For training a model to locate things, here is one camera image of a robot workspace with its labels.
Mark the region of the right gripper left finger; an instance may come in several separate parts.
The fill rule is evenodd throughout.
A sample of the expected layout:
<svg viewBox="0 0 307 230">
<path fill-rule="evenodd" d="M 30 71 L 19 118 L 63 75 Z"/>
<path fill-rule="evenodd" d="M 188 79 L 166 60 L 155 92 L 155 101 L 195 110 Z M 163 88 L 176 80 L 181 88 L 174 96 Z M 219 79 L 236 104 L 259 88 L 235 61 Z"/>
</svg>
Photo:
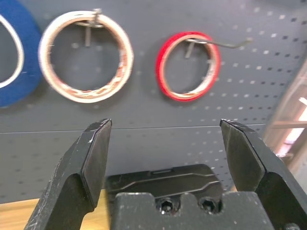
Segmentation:
<svg viewBox="0 0 307 230">
<path fill-rule="evenodd" d="M 97 207 L 104 183 L 111 119 L 85 129 L 58 162 L 26 230 L 78 230 Z"/>
</svg>

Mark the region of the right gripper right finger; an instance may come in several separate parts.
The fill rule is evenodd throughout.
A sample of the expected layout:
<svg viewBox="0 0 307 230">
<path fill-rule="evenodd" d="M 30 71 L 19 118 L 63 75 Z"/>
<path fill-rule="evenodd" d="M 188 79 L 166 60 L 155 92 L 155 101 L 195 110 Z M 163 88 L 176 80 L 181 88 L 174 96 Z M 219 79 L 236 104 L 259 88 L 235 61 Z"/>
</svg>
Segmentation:
<svg viewBox="0 0 307 230">
<path fill-rule="evenodd" d="M 258 195 L 276 230 L 305 230 L 307 195 L 283 161 L 248 126 L 222 119 L 220 127 L 236 189 Z"/>
</svg>

